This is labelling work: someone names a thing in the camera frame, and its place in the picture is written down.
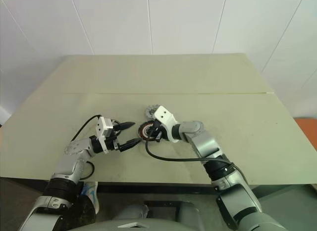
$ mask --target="table surface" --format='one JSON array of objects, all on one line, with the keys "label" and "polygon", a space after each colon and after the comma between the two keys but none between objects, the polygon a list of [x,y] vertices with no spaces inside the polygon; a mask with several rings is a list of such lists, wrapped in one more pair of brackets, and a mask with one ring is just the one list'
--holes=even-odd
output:
[{"label": "table surface", "polygon": [[[71,56],[2,127],[0,175],[49,179],[64,148],[92,115],[136,125],[148,105],[160,104],[178,121],[200,120],[249,184],[317,183],[317,152],[273,91],[242,54]],[[95,134],[91,122],[80,137]],[[183,142],[151,144],[165,157],[193,157]],[[89,180],[208,184],[199,162],[149,157],[141,143],[92,159]]]}]

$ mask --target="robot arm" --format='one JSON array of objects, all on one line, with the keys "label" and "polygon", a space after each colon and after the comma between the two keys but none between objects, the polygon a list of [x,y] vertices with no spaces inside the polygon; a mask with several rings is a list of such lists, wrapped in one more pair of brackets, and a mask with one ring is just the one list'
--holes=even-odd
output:
[{"label": "robot arm", "polygon": [[190,121],[179,124],[163,106],[157,109],[154,116],[166,129],[168,138],[173,138],[173,142],[187,142],[199,158],[210,158],[202,163],[211,178],[212,187],[219,193],[216,202],[229,228],[241,231],[285,230],[262,212],[243,174],[228,160],[215,138],[204,129],[203,123]]},{"label": "robot arm", "polygon": [[111,119],[99,117],[97,136],[74,140],[65,148],[65,153],[57,163],[42,196],[20,227],[20,231],[52,231],[58,222],[63,222],[63,214],[76,202],[77,184],[81,180],[84,164],[98,153],[110,150],[125,151],[137,145],[136,138],[120,145],[117,136],[120,131],[134,125],[133,122],[113,124]]}]

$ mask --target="metal gear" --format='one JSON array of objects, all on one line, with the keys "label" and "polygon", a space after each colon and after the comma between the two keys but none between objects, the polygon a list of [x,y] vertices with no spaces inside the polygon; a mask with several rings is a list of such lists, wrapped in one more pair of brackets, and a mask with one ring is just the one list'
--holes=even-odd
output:
[{"label": "metal gear", "polygon": [[[149,128],[152,127],[153,125],[153,120],[144,122],[143,124],[140,125],[140,127],[138,128],[138,135],[140,138],[142,138],[144,141],[146,141],[148,139],[148,131]],[[155,141],[155,137],[151,137],[149,138],[149,141]]]},{"label": "metal gear", "polygon": [[147,109],[145,110],[145,116],[149,119],[155,119],[154,118],[154,113],[157,111],[157,109],[160,107],[160,105],[151,105],[148,106]]}]

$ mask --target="wall tile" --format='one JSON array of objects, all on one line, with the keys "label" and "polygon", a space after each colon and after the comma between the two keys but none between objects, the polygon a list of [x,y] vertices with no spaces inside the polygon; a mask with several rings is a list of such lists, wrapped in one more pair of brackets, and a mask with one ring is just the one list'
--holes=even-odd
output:
[{"label": "wall tile", "polygon": [[264,78],[284,103],[291,100],[317,68],[316,2],[302,0],[263,71]]},{"label": "wall tile", "polygon": [[7,75],[0,73],[0,106],[12,114],[26,99],[26,95],[12,84]]},{"label": "wall tile", "polygon": [[147,0],[74,0],[96,54],[150,54]]},{"label": "wall tile", "polygon": [[317,116],[317,70],[286,106],[293,117]]},{"label": "wall tile", "polygon": [[154,54],[210,54],[224,0],[149,0]]},{"label": "wall tile", "polygon": [[72,0],[3,1],[41,54],[92,54]]},{"label": "wall tile", "polygon": [[39,54],[0,1],[0,69],[7,80],[29,95],[53,70],[59,58]]},{"label": "wall tile", "polygon": [[261,71],[300,0],[226,0],[214,53],[246,53]]},{"label": "wall tile", "polygon": [[10,118],[10,116],[11,114],[0,105],[0,124],[3,125]]}]

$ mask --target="orange object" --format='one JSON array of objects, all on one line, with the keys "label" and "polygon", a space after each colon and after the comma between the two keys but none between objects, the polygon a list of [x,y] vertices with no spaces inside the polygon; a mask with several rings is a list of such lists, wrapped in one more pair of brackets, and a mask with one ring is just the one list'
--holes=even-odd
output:
[{"label": "orange object", "polygon": [[313,147],[317,150],[317,119],[296,118],[295,121],[309,139]]}]

